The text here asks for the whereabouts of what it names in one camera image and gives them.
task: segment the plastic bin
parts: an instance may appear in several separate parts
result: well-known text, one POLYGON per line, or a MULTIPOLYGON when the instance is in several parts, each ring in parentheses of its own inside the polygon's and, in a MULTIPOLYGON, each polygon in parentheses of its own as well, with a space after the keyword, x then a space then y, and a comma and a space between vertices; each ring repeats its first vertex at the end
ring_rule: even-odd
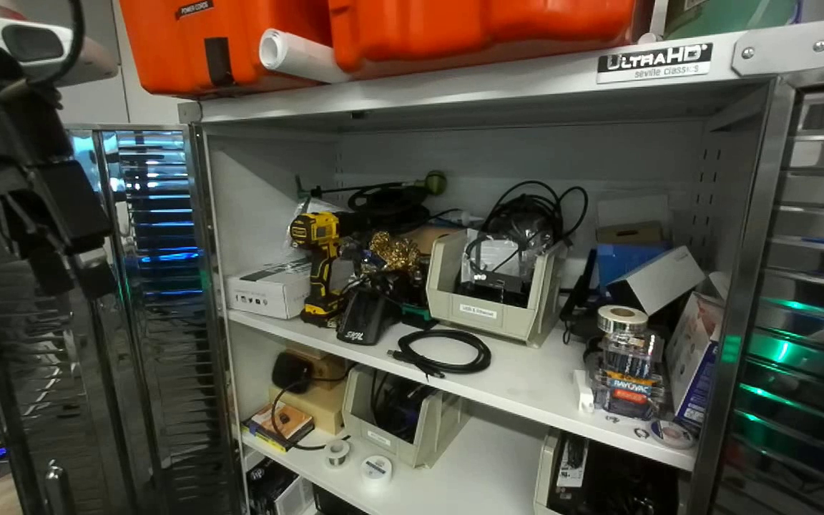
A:
POLYGON ((329 0, 329 13, 339 66, 360 70, 369 59, 483 55, 451 62, 459 66, 612 46, 629 39, 638 6, 642 0, 329 0), (499 50, 499 42, 531 39, 539 42, 535 50, 499 50))
POLYGON ((120 0, 120 8, 142 83, 154 95, 257 86, 266 29, 332 39, 328 0, 120 0))

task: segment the cordless drill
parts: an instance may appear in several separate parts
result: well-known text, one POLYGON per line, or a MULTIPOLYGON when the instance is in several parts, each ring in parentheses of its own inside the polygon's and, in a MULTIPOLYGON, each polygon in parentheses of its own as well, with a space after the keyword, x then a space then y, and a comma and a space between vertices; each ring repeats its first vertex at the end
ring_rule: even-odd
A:
POLYGON ((342 311, 342 294, 332 292, 332 261, 342 254, 342 236, 352 235, 355 216, 343 212, 300 212, 293 221, 293 245, 313 251, 310 294, 300 321, 328 325, 342 311))

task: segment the shelf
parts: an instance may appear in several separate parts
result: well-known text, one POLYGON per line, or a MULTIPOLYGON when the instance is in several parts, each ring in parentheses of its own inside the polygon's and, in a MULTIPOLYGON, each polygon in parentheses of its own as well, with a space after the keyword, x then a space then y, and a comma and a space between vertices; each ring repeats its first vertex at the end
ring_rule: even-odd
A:
POLYGON ((383 81, 352 81, 342 86, 316 86, 276 95, 215 96, 202 103, 199 119, 243 122, 379 108, 638 92, 665 86, 714 86, 805 68, 824 68, 824 23, 638 42, 589 55, 515 59, 383 81), (678 58, 681 62, 652 66, 652 59, 669 59, 669 50, 681 55, 687 49, 705 50, 711 58, 692 55, 678 58))
POLYGON ((436 467, 413 470, 395 460, 392 481, 379 487, 363 481, 360 460, 383 451, 363 438, 352 438, 342 470, 332 470, 325 451, 282 451, 256 435, 243 435, 243 444, 373 515, 534 515, 542 440, 509 424, 471 417, 436 467))
MULTIPOLYGON (((562 344, 562 331, 556 329, 545 347, 521 347, 499 337, 486 337, 493 349, 493 365, 482 375, 448 375, 448 378, 423 378, 422 369, 389 358, 395 341, 411 334, 411 325, 392 325, 379 347, 352 347, 342 344, 332 329, 318 329, 300 321, 276 321, 243 311, 230 311, 232 322, 253 325, 257 331, 296 341, 373 369, 383 369, 399 378, 411 378, 418 384, 431 384, 436 388, 471 397, 476 404, 556 425, 574 435, 585 435, 589 440, 619 445, 632 454, 644 454, 651 460, 692 470, 695 450, 674 450, 651 435, 648 420, 617 417, 608 411, 578 411, 578 392, 574 371, 585 365, 585 347, 562 344)), ((451 341, 422 341, 422 351, 443 361, 465 361, 471 349, 451 341)))

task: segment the orange storage box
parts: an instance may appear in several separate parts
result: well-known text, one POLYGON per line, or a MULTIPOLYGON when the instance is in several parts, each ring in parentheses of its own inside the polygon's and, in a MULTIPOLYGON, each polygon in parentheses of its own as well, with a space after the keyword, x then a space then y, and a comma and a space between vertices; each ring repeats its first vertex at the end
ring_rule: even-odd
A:
POLYGON ((202 96, 266 78, 266 29, 329 46, 328 0, 120 0, 134 66, 154 95, 202 96))
POLYGON ((329 13, 336 59, 348 70, 363 70, 363 62, 379 59, 456 58, 432 66, 448 68, 627 42, 642 3, 644 0, 329 0, 329 13))

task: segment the power tool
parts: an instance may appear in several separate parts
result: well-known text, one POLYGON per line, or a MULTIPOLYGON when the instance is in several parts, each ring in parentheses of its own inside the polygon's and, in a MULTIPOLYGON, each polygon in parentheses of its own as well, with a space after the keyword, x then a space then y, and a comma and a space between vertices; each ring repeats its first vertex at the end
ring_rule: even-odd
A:
POLYGON ((300 212, 290 225, 290 239, 313 251, 310 294, 300 321, 328 325, 342 311, 342 294, 332 292, 332 261, 343 251, 343 236, 358 225, 348 212, 300 212))

